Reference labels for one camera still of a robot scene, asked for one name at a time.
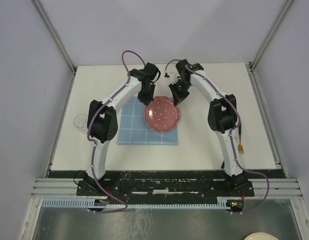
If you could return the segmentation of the pink dotted plate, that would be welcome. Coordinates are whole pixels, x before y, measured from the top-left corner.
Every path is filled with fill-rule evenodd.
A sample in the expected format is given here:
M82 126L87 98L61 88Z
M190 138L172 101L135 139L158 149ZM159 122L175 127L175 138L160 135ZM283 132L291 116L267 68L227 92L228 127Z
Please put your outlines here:
M144 108L144 120L147 126L156 132L166 133L175 129L181 114L174 102L167 96L155 96Z

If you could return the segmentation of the blue checked cloth placemat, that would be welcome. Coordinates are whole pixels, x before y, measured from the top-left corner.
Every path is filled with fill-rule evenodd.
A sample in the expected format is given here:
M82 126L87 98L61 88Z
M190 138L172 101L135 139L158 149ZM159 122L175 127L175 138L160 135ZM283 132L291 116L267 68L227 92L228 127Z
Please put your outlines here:
M168 132L151 129L144 119L145 105L133 96L121 109L121 119L117 134L118 145L159 145L177 146L178 128Z

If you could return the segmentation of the clear plastic cup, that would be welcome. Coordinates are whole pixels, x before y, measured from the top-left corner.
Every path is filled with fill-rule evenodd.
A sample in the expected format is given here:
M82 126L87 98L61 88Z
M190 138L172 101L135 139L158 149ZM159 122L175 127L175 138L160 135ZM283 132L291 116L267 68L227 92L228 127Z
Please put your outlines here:
M83 134L87 134L88 132L87 123L88 123L88 115L84 113L78 114L73 119L74 127Z

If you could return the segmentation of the green handled gold fork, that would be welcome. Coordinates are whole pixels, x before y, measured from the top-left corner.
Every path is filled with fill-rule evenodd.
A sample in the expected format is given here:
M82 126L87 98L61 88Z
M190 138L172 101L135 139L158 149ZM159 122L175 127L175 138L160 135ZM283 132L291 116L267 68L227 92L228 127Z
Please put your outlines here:
M238 152L239 154L244 154L244 148L242 145L242 125L240 125L238 128L238 137L239 137Z

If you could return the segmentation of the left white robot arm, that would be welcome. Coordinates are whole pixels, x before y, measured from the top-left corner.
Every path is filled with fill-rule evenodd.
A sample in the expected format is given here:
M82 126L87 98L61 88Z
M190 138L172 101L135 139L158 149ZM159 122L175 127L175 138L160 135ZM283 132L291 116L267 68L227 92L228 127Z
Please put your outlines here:
M127 72L127 80L110 96L102 101L93 100L89 105L87 119L87 139L92 143L91 160L83 178L87 188L94 195L105 190L101 180L105 173L105 163L111 140L118 132L117 113L134 96L148 106L154 100L155 80L161 75L153 63L146 63L142 69Z

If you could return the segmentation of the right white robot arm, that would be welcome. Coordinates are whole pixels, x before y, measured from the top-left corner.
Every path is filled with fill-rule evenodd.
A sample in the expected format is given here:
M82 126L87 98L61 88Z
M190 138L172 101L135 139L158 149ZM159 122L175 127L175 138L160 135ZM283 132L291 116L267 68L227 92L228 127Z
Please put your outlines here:
M178 60L176 65L177 80L169 85L174 106L178 106L190 94L189 88L194 86L209 103L207 122L216 133L224 162L224 191L235 196L248 183L241 167L237 135L241 126L241 117L237 111L237 99L233 94L225 94L209 80L203 66L190 64L188 60Z

